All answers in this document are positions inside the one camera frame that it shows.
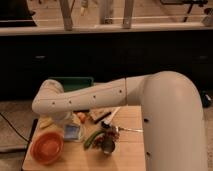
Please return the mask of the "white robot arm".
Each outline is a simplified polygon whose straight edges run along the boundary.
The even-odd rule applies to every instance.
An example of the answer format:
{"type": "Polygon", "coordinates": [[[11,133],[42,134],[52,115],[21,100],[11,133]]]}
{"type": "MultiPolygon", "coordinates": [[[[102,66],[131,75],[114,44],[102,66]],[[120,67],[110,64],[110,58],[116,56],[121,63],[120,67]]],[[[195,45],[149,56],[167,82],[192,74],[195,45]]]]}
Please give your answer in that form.
{"type": "Polygon", "coordinates": [[[208,171],[201,98],[194,83],[178,72],[121,78],[70,92],[47,79],[32,110],[62,121],[69,111],[125,105],[142,109],[146,171],[208,171]]]}

